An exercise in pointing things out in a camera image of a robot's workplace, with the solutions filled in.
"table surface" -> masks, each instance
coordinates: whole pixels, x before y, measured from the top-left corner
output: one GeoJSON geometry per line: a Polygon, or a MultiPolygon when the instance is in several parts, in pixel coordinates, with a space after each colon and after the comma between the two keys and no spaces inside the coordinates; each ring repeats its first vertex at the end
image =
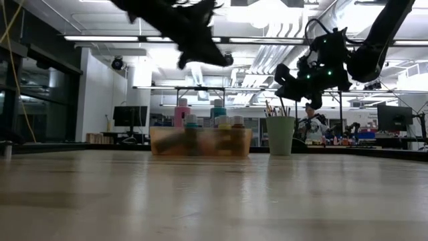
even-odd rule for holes
{"type": "Polygon", "coordinates": [[[428,165],[347,155],[0,161],[9,240],[428,240],[428,165]]]}

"translucent orange bin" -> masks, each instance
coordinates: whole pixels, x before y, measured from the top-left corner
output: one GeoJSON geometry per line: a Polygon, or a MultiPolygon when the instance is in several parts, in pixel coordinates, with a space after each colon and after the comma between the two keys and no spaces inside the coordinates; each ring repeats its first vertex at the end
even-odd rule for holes
{"type": "Polygon", "coordinates": [[[246,157],[251,129],[151,127],[153,155],[246,157]]]}

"bottle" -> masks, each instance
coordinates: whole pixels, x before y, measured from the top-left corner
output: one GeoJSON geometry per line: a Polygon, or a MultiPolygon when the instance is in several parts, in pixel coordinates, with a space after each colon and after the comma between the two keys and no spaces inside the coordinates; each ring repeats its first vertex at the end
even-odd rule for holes
{"type": "Polygon", "coordinates": [[[197,140],[197,117],[194,114],[186,116],[185,125],[185,148],[188,155],[197,155],[198,140],[197,140]]]}
{"type": "Polygon", "coordinates": [[[187,106],[187,99],[180,98],[179,105],[174,109],[174,127],[184,127],[185,119],[191,109],[187,106]]]}
{"type": "Polygon", "coordinates": [[[232,129],[232,126],[229,124],[229,117],[226,115],[219,116],[219,129],[229,130],[232,129]]]}
{"type": "Polygon", "coordinates": [[[198,127],[203,128],[203,119],[202,118],[198,119],[198,127]]]}
{"type": "Polygon", "coordinates": [[[245,126],[243,125],[243,116],[234,116],[232,118],[231,148],[233,156],[245,155],[245,126]]]}
{"type": "Polygon", "coordinates": [[[222,115],[218,117],[219,119],[219,128],[216,131],[217,136],[217,150],[218,155],[220,156],[230,156],[232,154],[231,150],[231,129],[232,126],[229,124],[229,117],[222,115]]]}
{"type": "Polygon", "coordinates": [[[219,127],[219,118],[220,118],[219,116],[214,118],[214,126],[213,126],[214,128],[219,127]]]}
{"type": "Polygon", "coordinates": [[[211,108],[211,126],[215,127],[215,117],[225,116],[226,108],[223,107],[223,100],[214,100],[214,107],[211,108]]]}
{"type": "Polygon", "coordinates": [[[243,116],[234,116],[232,123],[232,129],[245,129],[245,126],[243,125],[243,116]]]}
{"type": "Polygon", "coordinates": [[[195,114],[188,114],[186,116],[186,125],[185,128],[197,128],[199,127],[197,124],[197,117],[195,114]]]}

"pencil cup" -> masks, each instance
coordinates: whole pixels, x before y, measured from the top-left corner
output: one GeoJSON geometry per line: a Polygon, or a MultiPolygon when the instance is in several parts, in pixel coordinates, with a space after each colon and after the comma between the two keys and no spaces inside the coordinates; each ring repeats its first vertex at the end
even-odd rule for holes
{"type": "Polygon", "coordinates": [[[271,155],[289,156],[292,152],[294,117],[273,116],[266,118],[271,155]]]}

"ceiling light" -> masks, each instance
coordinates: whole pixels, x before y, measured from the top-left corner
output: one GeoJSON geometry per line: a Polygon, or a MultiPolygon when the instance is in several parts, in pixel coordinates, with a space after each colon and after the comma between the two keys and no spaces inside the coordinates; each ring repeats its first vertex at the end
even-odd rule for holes
{"type": "Polygon", "coordinates": [[[281,39],[276,37],[231,37],[229,40],[231,43],[237,44],[249,44],[249,43],[260,43],[260,44],[289,44],[289,45],[300,45],[303,44],[302,39],[281,39]]]}
{"type": "Polygon", "coordinates": [[[172,40],[169,37],[147,37],[149,42],[171,42],[172,40]]]}
{"type": "Polygon", "coordinates": [[[175,90],[175,87],[169,86],[134,86],[133,88],[141,90],[175,90]]]}
{"type": "Polygon", "coordinates": [[[428,46],[428,41],[417,41],[417,40],[397,40],[394,43],[395,46],[406,45],[406,46],[428,46]]]}
{"type": "Polygon", "coordinates": [[[68,41],[76,42],[138,42],[138,37],[132,36],[64,36],[68,41]]]}
{"type": "Polygon", "coordinates": [[[111,3],[110,0],[79,0],[82,3],[111,3]]]}
{"type": "Polygon", "coordinates": [[[225,90],[238,90],[238,91],[260,91],[261,88],[225,88],[225,90]]]}

